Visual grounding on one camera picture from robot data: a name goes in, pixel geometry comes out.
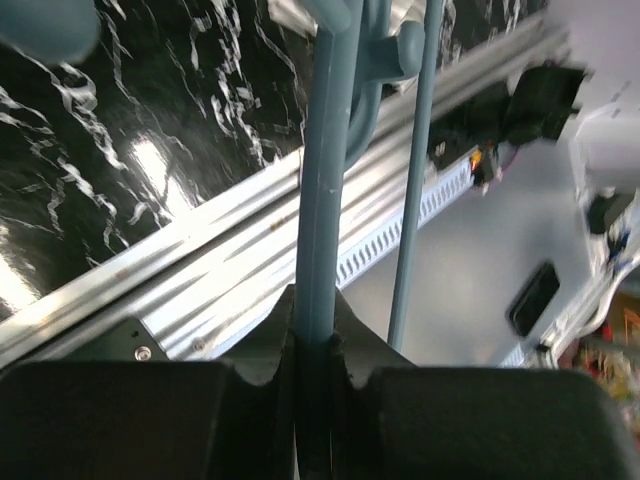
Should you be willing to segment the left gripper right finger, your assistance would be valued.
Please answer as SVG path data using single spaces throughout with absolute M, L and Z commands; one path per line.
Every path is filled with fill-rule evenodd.
M 343 297 L 332 339 L 337 479 L 635 479 L 615 403 L 567 370 L 419 367 Z

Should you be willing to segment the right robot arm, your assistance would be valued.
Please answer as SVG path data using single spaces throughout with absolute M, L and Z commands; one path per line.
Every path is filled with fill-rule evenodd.
M 605 289 L 588 332 L 600 326 L 619 285 L 639 267 L 639 83 L 596 74 L 580 88 L 572 153 L 595 195 L 587 224 L 611 242 Z

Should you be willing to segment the blue grey hanger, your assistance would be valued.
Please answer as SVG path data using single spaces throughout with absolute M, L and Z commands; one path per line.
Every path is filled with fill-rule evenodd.
M 430 1 L 422 22 L 387 33 L 386 1 L 312 1 L 319 24 L 308 130 L 300 163 L 294 332 L 327 343 L 334 328 L 334 283 L 344 173 L 368 146 L 383 83 L 418 81 L 407 201 L 419 197 L 431 119 L 444 5 Z M 204 209 L 149 236 L 106 264 L 35 302 L 1 325 L 1 355 L 21 356 L 139 285 L 210 239 Z

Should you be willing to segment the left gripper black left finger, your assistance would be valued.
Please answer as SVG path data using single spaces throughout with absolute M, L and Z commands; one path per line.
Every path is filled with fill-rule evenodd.
M 5 479 L 290 479 L 294 290 L 221 359 L 50 360 L 1 377 Z

